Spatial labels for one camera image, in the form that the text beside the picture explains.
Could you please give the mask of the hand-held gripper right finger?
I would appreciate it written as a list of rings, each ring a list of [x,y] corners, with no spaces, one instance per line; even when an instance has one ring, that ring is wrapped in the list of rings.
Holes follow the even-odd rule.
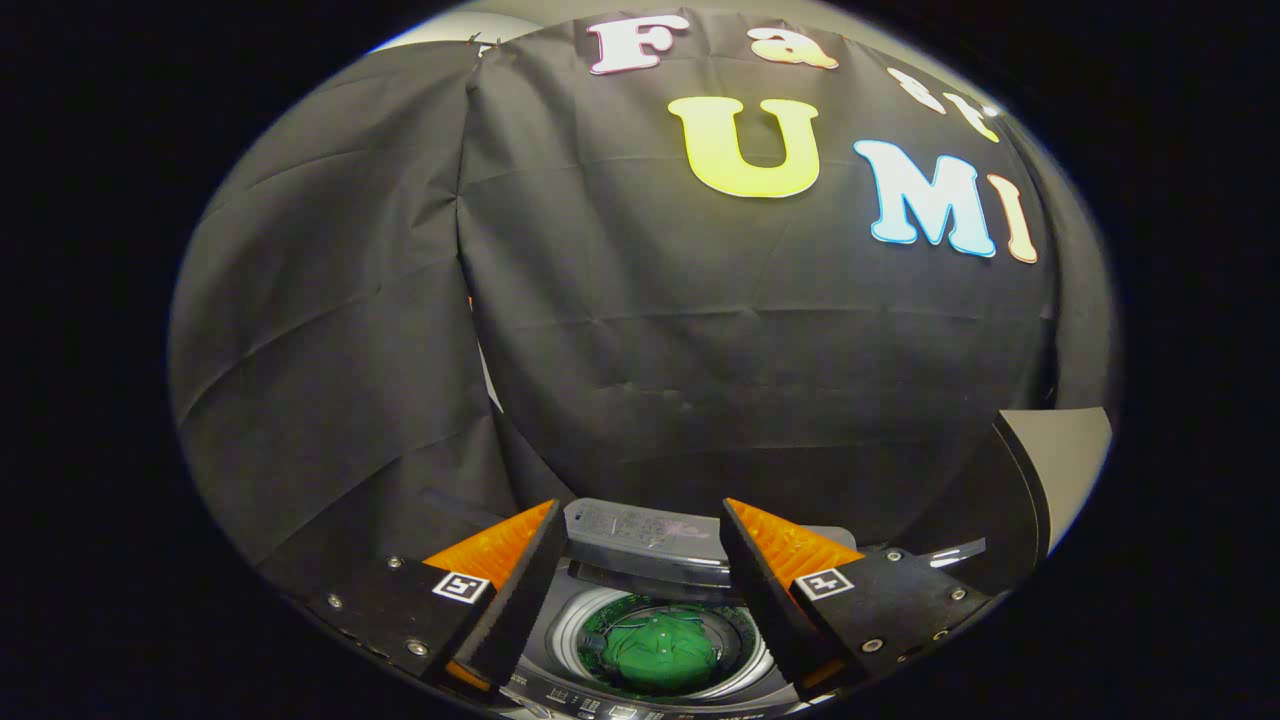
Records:
[[[936,556],[859,551],[736,498],[721,506],[719,541],[733,591],[803,701],[924,659],[996,603]]]

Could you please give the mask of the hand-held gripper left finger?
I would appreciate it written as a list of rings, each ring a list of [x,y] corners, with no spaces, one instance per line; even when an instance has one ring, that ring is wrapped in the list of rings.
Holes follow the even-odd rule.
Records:
[[[515,674],[566,541],[564,505],[548,500],[421,561],[366,562],[305,609],[397,676],[493,701]]]

